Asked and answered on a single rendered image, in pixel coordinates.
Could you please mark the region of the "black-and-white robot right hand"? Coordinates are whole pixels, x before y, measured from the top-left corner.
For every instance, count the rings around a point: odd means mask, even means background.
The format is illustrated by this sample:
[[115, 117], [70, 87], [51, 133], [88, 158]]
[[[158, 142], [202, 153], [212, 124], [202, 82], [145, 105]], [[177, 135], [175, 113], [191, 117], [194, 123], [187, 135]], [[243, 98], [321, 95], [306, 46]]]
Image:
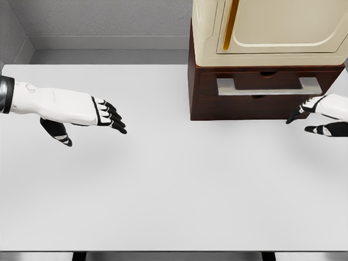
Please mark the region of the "black-and-white robot right hand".
[[303, 113], [319, 113], [339, 122], [319, 126], [307, 126], [306, 132], [329, 137], [348, 138], [348, 97], [329, 94], [312, 97], [300, 104], [286, 120], [286, 124], [293, 122]]

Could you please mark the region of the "cream cabinet door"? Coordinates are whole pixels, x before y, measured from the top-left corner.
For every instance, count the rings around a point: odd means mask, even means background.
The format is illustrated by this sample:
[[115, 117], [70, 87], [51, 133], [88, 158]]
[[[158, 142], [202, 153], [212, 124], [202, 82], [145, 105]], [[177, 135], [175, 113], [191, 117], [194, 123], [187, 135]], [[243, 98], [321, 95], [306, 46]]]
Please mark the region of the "cream cabinet door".
[[348, 35], [348, 0], [239, 0], [229, 48], [219, 54], [335, 53]]

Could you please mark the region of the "black-and-white robot left hand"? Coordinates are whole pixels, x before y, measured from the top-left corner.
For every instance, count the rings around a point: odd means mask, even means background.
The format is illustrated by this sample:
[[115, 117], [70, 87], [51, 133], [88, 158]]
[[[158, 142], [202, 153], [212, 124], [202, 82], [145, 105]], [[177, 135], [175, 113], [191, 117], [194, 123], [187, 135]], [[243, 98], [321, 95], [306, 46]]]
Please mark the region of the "black-and-white robot left hand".
[[126, 134], [126, 125], [116, 108], [106, 100], [95, 98], [87, 93], [49, 89], [39, 109], [40, 124], [55, 140], [71, 147], [64, 123], [77, 126], [110, 127]]

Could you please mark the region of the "brown wooden drawer cabinet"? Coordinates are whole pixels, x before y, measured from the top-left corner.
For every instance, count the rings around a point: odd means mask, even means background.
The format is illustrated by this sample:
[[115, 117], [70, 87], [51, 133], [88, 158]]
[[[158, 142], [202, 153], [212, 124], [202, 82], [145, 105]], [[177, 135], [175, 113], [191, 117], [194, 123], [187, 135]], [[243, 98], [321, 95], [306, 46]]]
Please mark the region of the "brown wooden drawer cabinet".
[[199, 94], [201, 74], [237, 72], [336, 71], [345, 65], [324, 66], [198, 66], [194, 37], [189, 40], [188, 90], [191, 120], [284, 120], [312, 95], [244, 95], [219, 96]]

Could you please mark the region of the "cream cabinet body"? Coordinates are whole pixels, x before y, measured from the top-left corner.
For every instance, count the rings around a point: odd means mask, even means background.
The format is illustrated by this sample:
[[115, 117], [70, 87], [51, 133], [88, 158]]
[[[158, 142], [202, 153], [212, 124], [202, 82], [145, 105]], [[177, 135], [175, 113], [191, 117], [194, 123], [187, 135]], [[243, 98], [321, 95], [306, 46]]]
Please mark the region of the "cream cabinet body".
[[193, 0], [192, 33], [199, 66], [339, 65], [348, 58], [348, 35], [335, 53], [219, 54], [221, 25], [227, 24], [231, 0]]

